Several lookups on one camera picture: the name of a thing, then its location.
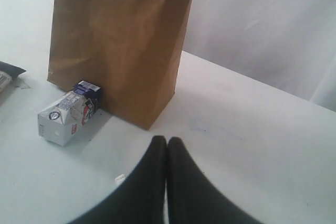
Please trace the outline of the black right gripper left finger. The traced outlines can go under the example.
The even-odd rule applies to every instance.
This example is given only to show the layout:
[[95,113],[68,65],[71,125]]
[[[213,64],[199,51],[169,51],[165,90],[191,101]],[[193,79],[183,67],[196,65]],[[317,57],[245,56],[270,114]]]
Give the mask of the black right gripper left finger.
[[166,156],[165,137],[154,136],[124,182],[71,223],[163,223]]

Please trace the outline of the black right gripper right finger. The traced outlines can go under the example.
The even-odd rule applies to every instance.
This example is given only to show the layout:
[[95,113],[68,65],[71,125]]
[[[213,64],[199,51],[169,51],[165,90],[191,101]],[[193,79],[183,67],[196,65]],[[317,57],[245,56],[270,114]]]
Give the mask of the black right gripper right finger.
[[179,137],[167,145],[167,204],[169,223],[260,223],[207,179]]

